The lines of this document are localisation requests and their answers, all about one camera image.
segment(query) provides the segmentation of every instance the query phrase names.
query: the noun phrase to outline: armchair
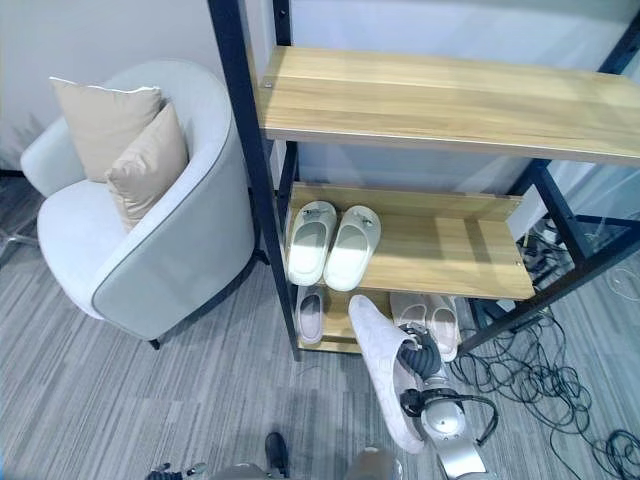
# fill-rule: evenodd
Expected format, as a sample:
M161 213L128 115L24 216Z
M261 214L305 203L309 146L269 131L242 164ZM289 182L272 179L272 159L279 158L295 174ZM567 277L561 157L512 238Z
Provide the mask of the armchair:
M184 133L189 164L145 217L125 231L107 185L85 178L63 118L25 150L22 169L47 197L38 214L40 247L69 298L158 348L159 336L251 257L242 150L225 87L196 64L152 61L104 86L160 87Z

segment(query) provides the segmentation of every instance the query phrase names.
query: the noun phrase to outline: beige pillow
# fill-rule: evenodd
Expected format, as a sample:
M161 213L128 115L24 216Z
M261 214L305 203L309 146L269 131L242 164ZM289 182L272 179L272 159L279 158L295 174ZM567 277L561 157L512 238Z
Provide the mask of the beige pillow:
M87 178L104 182L107 169L160 111L160 89L125 92L50 80Z
M187 146L169 103L107 170L107 185L131 230L187 166Z

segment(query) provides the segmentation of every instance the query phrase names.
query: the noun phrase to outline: slipper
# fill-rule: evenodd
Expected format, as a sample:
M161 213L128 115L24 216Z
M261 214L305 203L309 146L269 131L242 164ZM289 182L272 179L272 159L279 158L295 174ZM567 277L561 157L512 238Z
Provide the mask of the slipper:
M422 452L425 442L400 406L405 390L422 387L397 358L402 345L412 342L411 337L394 327L364 295L351 298L349 317L391 437L409 453Z
M324 329L324 290L311 286L300 289L298 305L298 333L307 345L319 343Z
M356 205L344 212L324 269L329 287L348 292L358 286L378 246L381 229L378 215L370 208Z
M296 285L313 285L322 277L329 243L336 226L336 209L328 202L311 202L293 222L287 273Z
M426 326L427 306L421 293L389 293L393 324L396 327L407 325L411 322Z
M458 316L451 299L440 295L425 295L427 330L438 345L443 362L451 362L458 353Z

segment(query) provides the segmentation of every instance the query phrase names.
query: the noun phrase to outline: wall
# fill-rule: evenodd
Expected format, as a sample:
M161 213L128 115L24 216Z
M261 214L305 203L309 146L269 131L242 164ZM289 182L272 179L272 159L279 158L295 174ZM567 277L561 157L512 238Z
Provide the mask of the wall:
M162 57L222 70L205 0L0 0L0 49L0 168L60 114L51 75L95 84Z
M450 55L596 70L636 0L291 0L298 46ZM528 159L302 144L303 178L446 191L505 192ZM554 162L565 191L588 164ZM512 221L519 237L544 212L535 194Z

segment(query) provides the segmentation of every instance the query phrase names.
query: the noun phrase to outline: wooden shelf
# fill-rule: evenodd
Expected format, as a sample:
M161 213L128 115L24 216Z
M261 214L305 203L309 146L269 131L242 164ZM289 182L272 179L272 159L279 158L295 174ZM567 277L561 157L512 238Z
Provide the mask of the wooden shelf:
M354 290L353 292L336 292L326 289L324 298L324 335L322 341L315 345L298 342L305 350L321 350L324 352L361 353L356 335L349 319L349 301L353 295L365 294L376 304L380 312L391 318L389 294L382 291Z
M259 93L270 139L640 167L640 87L623 76L276 47Z
M366 205L379 215L382 236L360 288L514 300L534 294L505 223L519 197L296 183L289 223L313 200L339 212Z

